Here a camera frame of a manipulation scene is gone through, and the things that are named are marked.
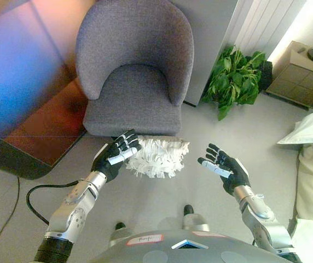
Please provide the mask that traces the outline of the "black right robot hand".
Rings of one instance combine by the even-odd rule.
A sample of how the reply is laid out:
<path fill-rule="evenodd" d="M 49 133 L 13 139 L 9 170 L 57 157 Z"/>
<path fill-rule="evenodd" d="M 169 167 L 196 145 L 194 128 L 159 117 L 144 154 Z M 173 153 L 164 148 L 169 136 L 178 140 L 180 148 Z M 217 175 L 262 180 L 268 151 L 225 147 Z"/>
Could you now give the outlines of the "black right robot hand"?
<path fill-rule="evenodd" d="M 205 157 L 199 157 L 198 163 L 220 176 L 228 194 L 233 195 L 234 188 L 238 186 L 251 187 L 248 172 L 238 159 L 230 157 L 214 144 L 208 145 Z"/>

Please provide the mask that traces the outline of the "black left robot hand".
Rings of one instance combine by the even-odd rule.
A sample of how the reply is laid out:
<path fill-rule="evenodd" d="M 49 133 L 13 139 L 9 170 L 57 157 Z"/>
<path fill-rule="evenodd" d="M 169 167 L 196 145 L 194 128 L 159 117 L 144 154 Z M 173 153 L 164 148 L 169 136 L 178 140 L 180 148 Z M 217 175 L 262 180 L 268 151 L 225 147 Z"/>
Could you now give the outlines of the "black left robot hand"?
<path fill-rule="evenodd" d="M 107 182 L 112 181 L 117 177 L 123 163 L 141 148 L 135 130 L 128 130 L 98 151 L 94 157 L 91 172 L 103 173 Z"/>

